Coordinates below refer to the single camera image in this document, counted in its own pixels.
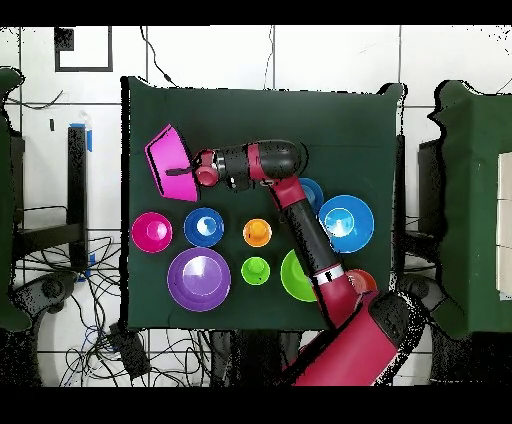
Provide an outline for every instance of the blue object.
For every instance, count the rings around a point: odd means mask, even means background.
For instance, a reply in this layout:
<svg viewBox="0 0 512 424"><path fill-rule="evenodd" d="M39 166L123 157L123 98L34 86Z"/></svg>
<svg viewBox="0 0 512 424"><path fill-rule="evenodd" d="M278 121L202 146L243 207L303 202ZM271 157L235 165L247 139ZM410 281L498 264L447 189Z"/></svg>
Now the blue object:
<svg viewBox="0 0 512 424"><path fill-rule="evenodd" d="M89 265L94 265L96 263L96 253L91 253L89 255ZM86 277L90 277L91 276L91 270L89 268L87 268L85 271L84 271L84 274ZM77 283L83 283L85 281L85 277L78 277L78 279L76 280Z"/></svg>
<svg viewBox="0 0 512 424"><path fill-rule="evenodd" d="M211 208L194 209L185 218L183 231L189 243L197 247L211 247L224 234L224 221Z"/></svg>
<svg viewBox="0 0 512 424"><path fill-rule="evenodd" d="M92 130L86 131L86 140L87 140L87 150L92 152Z"/></svg>
<svg viewBox="0 0 512 424"><path fill-rule="evenodd" d="M315 215L318 215L318 212L320 212L320 208L324 203L324 193L322 192L322 188L311 178L299 178L299 182L304 190L304 194L308 198L309 204L313 208L313 212Z"/></svg>
<svg viewBox="0 0 512 424"><path fill-rule="evenodd" d="M353 253L372 238L375 228L373 213L361 199L341 195L324 203L318 219L338 253Z"/></svg>

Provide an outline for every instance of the purple bowl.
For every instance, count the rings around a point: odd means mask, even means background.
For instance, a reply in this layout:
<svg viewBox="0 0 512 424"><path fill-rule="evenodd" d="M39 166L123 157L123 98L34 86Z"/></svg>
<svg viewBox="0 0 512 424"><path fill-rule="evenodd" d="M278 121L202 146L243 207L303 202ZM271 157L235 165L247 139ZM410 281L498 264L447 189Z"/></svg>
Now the purple bowl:
<svg viewBox="0 0 512 424"><path fill-rule="evenodd" d="M167 286L181 307L193 312L210 311L229 293L231 274L224 258L206 247L181 252L171 263Z"/></svg>

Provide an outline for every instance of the pink bowl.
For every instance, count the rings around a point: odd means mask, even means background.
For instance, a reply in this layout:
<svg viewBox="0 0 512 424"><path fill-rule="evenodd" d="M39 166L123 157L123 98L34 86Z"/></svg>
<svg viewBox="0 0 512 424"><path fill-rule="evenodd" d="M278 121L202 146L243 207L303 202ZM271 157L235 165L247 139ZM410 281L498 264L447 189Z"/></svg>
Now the pink bowl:
<svg viewBox="0 0 512 424"><path fill-rule="evenodd" d="M159 213L143 213L132 225L132 240L143 252L161 252L169 246L171 239L171 223Z"/></svg>

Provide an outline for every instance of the green cup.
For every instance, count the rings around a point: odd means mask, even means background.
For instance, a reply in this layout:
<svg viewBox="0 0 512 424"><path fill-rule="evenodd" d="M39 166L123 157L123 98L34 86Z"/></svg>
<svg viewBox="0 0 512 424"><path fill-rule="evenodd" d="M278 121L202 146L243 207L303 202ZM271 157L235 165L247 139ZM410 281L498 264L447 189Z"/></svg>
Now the green cup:
<svg viewBox="0 0 512 424"><path fill-rule="evenodd" d="M270 266L265 259L252 256L242 265L242 277L247 283L259 286L270 277Z"/></svg>
<svg viewBox="0 0 512 424"><path fill-rule="evenodd" d="M288 294L302 302L316 302L313 287L306 277L297 255L290 250L281 264L281 282Z"/></svg>

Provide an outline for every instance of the dark green cloth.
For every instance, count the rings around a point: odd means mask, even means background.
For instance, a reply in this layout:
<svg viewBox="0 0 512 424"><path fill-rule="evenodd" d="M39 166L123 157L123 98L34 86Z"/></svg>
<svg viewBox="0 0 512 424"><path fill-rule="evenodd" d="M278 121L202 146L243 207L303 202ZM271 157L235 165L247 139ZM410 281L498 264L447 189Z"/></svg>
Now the dark green cloth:
<svg viewBox="0 0 512 424"><path fill-rule="evenodd" d="M0 68L0 329L21 331L30 328L28 315L9 300L12 280L12 237L14 186L11 172L11 136L9 117L4 109L8 94L23 81L12 68Z"/></svg>
<svg viewBox="0 0 512 424"><path fill-rule="evenodd" d="M323 329L316 303L292 298L281 284L280 267L294 248L293 238L263 187L241 193L224 184L202 189L198 203L160 197L144 147L167 124L183 136L192 154L202 148L239 145L261 139L286 139L308 146L309 163L302 176L323 188L325 199L351 194L368 203L375 233L361 251L345 255L348 268L370 272L387 290L391 264L391 212L396 153L397 102L402 86L389 85L384 94L347 94L256 90L152 88L136 78L130 85L129 223L142 213L164 214L172 223L171 245L158 254L137 249L130 239L128 325L140 327L214 329ZM231 290L218 308L189 312L177 305L167 288L171 261L192 247L183 234L185 217L207 206L224 219L225 233L213 246L231 269ZM251 248L244 224L263 218L272 239ZM241 276L243 261L258 255L271 268L269 280L251 286Z"/></svg>
<svg viewBox="0 0 512 424"><path fill-rule="evenodd" d="M451 337L512 331L512 301L496 290L498 155L512 151L512 96L482 95L459 81L439 90L445 132L447 233L442 280L454 301L434 318Z"/></svg>

